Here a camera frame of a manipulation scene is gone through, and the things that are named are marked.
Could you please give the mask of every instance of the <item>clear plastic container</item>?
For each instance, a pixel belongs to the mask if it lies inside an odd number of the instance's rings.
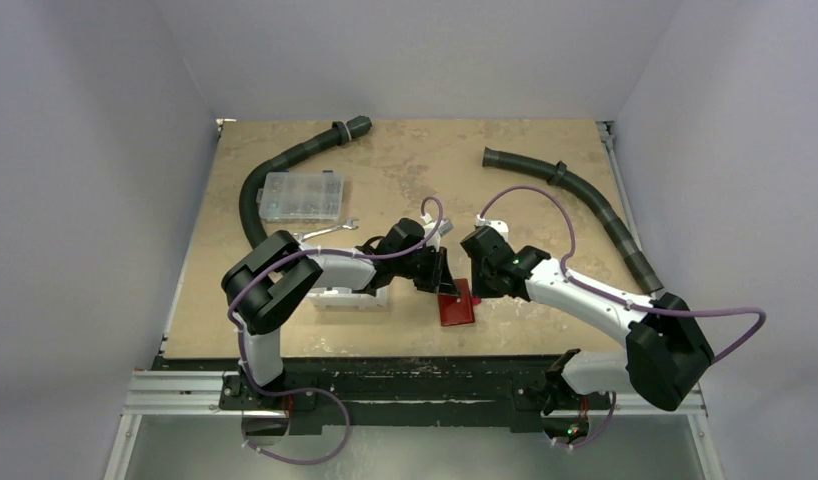
[[[259,216],[269,222],[338,220],[344,176],[333,172],[271,172],[265,177]]]

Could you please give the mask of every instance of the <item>wrench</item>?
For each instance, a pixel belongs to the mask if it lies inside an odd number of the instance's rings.
[[[309,240],[312,237],[317,237],[318,235],[326,235],[327,233],[337,232],[339,230],[356,230],[359,228],[359,225],[356,225],[356,222],[359,219],[356,217],[349,217],[344,223],[336,223],[331,227],[320,228],[318,230],[312,230],[311,232],[297,232],[293,233],[292,236],[300,243]]]

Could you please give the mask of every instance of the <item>metal bracket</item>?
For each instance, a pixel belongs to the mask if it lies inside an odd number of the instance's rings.
[[[223,135],[223,127],[224,124],[227,122],[237,122],[238,120],[234,118],[216,118],[215,122],[218,124],[218,138],[221,138]]]

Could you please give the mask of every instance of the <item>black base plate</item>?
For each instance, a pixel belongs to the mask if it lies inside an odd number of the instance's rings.
[[[545,371],[558,355],[478,357],[286,358],[283,389],[318,387],[340,398],[354,425],[508,427],[540,432],[549,419],[540,412]],[[280,410],[281,400],[262,397],[241,382],[235,359],[165,360],[154,370],[221,370],[222,410]],[[594,410],[608,408],[606,395],[590,395]],[[568,400],[558,406],[577,410]],[[292,434],[318,434],[324,425],[342,425],[339,407],[322,395],[294,395]]]

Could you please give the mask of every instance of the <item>hose end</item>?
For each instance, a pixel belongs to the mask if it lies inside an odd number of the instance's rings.
[[[483,151],[483,166],[496,167],[498,165],[500,165],[500,152],[486,147]]]
[[[359,115],[358,117],[348,120],[347,122],[332,122],[332,126],[333,128],[337,128],[338,132],[341,134],[341,143],[339,143],[339,145],[344,145],[347,142],[355,138],[359,138],[371,131],[373,123],[371,123],[370,118]]]

